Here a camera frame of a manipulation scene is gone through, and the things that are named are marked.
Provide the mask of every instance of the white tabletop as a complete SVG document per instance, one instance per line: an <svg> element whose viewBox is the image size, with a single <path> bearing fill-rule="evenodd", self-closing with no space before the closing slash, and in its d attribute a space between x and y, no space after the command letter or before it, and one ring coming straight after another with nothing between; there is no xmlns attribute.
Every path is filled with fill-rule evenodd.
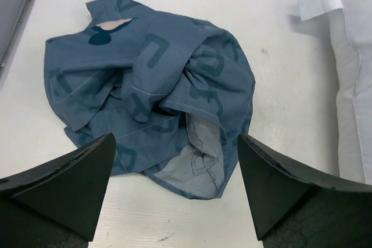
<svg viewBox="0 0 372 248"><path fill-rule="evenodd" d="M0 91L0 177L75 149L50 109L45 40L81 31L91 0L35 0ZM338 81L324 24L299 23L297 0L136 0L232 32L256 77L250 134L273 149L337 173ZM145 177L109 181L90 247L261 247L239 167L221 199L187 200Z"/></svg>

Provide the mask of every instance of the light blue fabric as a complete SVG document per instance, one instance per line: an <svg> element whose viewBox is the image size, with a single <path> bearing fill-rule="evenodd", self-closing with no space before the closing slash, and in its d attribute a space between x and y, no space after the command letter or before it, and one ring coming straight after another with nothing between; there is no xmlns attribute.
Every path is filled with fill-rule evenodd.
<svg viewBox="0 0 372 248"><path fill-rule="evenodd" d="M132 0L87 3L92 23L46 42L45 88L67 136L112 132L112 175L137 172L190 199L221 197L252 117L254 76L208 21ZM97 24L132 19L112 30Z"/></svg>

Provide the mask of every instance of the white pillow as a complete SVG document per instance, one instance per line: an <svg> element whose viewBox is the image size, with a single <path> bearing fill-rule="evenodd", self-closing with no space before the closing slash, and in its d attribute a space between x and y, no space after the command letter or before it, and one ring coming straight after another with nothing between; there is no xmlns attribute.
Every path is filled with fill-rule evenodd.
<svg viewBox="0 0 372 248"><path fill-rule="evenodd" d="M300 0L303 20L329 12L339 91L339 172L372 184L372 0Z"/></svg>

